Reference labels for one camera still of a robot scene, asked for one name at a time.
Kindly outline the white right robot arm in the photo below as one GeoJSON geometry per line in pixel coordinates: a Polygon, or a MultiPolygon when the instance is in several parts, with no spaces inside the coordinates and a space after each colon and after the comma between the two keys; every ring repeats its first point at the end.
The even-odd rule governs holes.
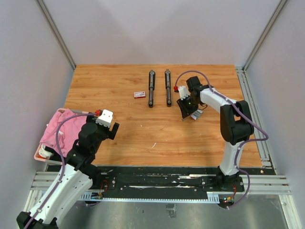
{"type": "Polygon", "coordinates": [[[207,105],[220,114],[220,132],[225,141],[224,156],[216,175],[216,186],[226,191],[233,185],[239,175],[239,153],[243,150],[242,143],[249,140],[254,133],[251,125],[251,113],[245,100],[230,100],[219,93],[214,87],[202,85],[197,76],[189,78],[187,86],[174,86],[174,91],[180,98],[177,104],[181,110],[182,119],[192,117],[197,120],[203,111],[199,105],[207,105]]]}

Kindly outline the black stapler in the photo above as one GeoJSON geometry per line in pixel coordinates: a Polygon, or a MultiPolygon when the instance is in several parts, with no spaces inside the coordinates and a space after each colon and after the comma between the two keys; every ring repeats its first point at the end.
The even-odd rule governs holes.
{"type": "Polygon", "coordinates": [[[149,72],[149,100],[148,100],[148,106],[150,108],[153,107],[154,89],[155,89],[155,71],[150,70],[150,72],[149,72]]]}
{"type": "Polygon", "coordinates": [[[170,107],[172,105],[171,98],[171,72],[167,69],[165,72],[165,89],[166,89],[166,103],[170,107]]]}

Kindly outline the small white staple tray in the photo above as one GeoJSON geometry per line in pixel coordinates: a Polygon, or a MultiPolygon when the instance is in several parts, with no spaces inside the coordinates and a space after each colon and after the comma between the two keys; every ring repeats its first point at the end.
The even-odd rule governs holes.
{"type": "Polygon", "coordinates": [[[194,113],[191,114],[191,118],[197,120],[203,114],[203,110],[197,109],[194,113]]]}

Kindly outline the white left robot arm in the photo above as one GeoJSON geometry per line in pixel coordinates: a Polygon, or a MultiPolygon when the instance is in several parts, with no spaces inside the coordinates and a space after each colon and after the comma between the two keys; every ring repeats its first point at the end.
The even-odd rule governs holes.
{"type": "Polygon", "coordinates": [[[55,180],[35,206],[17,216],[20,229],[57,229],[81,194],[102,184],[101,170],[92,161],[101,142],[115,138],[119,124],[111,124],[113,112],[106,109],[85,116],[78,138],[67,156],[61,157],[55,180]]]}

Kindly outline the red white staple box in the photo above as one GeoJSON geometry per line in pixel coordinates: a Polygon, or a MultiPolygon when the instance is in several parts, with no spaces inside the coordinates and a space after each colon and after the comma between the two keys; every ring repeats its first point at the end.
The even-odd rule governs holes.
{"type": "Polygon", "coordinates": [[[134,99],[140,99],[140,98],[145,98],[145,97],[146,97],[145,91],[134,92],[134,99]]]}

